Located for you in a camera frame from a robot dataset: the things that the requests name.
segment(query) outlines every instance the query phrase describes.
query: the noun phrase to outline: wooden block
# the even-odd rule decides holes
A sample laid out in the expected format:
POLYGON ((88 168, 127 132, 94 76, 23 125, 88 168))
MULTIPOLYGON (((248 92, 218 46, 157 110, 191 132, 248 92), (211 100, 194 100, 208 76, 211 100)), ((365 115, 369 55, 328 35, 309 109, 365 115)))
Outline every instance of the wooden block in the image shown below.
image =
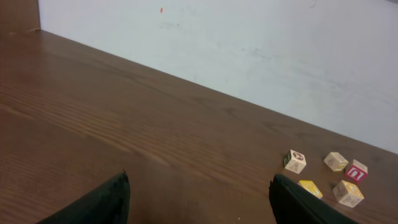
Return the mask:
POLYGON ((294 150, 290 150, 289 153, 284 157, 284 167, 296 174, 299 174, 301 170, 307 165, 305 162, 305 156, 294 150))
POLYGON ((301 187, 303 187, 305 190, 307 190, 317 198, 321 199, 323 197, 321 191, 311 180, 300 180, 297 184, 299 184, 301 187))
POLYGON ((335 195, 338 203, 355 207, 360 201, 364 199, 363 194, 359 188, 352 183, 342 180, 334 189, 333 194, 335 195))
POLYGON ((342 171, 348 164, 348 161, 338 152, 329 153, 323 161, 333 171, 342 171))
POLYGON ((346 168, 346 175, 360 182, 368 175, 368 167, 353 159, 346 168))

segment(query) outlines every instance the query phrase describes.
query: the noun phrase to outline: alphabet block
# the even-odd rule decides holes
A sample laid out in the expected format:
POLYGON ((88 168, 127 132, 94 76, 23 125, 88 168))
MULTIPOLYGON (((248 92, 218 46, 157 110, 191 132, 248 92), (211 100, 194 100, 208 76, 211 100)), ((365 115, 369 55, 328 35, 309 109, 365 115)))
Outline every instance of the alphabet block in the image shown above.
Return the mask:
POLYGON ((360 201, 364 199, 363 194, 359 188, 352 183, 342 180, 334 189, 333 194, 335 195, 338 203, 355 207, 360 201))
POLYGON ((300 180, 298 184, 317 198, 321 199, 323 197, 321 191, 311 180, 300 180))
POLYGON ((346 175, 360 182, 368 175, 368 167, 353 159, 346 168, 346 175))
POLYGON ((296 174, 299 174, 307 165, 305 156, 299 152, 290 150, 284 157, 284 167, 296 174))
POLYGON ((348 161, 338 152, 331 152, 323 160, 333 171, 342 171, 347 166, 348 161))

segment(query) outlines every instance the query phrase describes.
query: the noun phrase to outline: red letter block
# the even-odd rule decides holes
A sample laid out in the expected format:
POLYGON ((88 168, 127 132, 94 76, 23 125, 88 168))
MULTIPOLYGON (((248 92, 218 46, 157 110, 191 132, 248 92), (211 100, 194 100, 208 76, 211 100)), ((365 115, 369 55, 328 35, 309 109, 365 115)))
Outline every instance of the red letter block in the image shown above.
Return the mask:
POLYGON ((354 159, 347 165, 346 175, 360 182, 368 175, 368 167, 354 159))

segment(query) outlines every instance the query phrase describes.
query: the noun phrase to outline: wood grain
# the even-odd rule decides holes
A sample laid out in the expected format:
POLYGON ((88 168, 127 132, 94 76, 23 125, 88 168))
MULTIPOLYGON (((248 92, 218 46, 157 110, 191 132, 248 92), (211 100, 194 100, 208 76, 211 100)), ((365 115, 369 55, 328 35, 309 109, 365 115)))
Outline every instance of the wood grain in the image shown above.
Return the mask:
POLYGON ((39 28, 38 0, 0 0, 0 36, 39 28))
POLYGON ((275 173, 357 222, 398 222, 396 154, 43 31, 0 39, 0 59, 0 223, 37 222, 122 169, 130 223, 275 223, 275 173), (330 151, 369 168, 354 209, 334 199, 330 151))

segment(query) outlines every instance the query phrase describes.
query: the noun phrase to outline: yellow block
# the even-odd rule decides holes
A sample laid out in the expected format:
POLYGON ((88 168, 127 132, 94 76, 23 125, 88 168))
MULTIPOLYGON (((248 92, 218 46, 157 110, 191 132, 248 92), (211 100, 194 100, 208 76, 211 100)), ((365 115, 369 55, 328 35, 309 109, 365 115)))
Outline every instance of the yellow block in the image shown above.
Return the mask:
POLYGON ((363 194, 361 193, 361 191, 359 190, 359 188, 357 187, 357 185, 349 183, 347 181, 342 180, 342 182, 344 183, 344 186, 346 187, 347 191, 355 196, 358 196, 360 198, 364 198, 363 194))
POLYGON ((298 184, 317 198, 321 199, 323 197, 321 191, 311 180, 300 180, 298 184))

